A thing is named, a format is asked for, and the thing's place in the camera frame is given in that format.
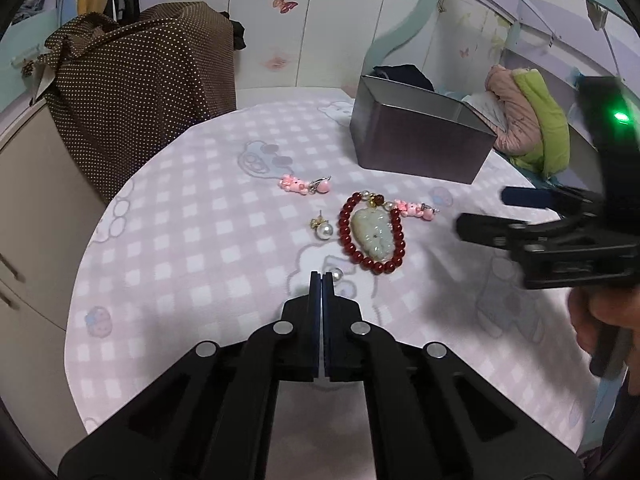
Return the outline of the person right hand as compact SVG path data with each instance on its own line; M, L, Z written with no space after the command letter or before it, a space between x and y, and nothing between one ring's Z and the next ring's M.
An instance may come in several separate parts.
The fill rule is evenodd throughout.
M575 287L567 300L578 346L590 355L589 370L613 379L627 367L626 388L639 395L639 289Z

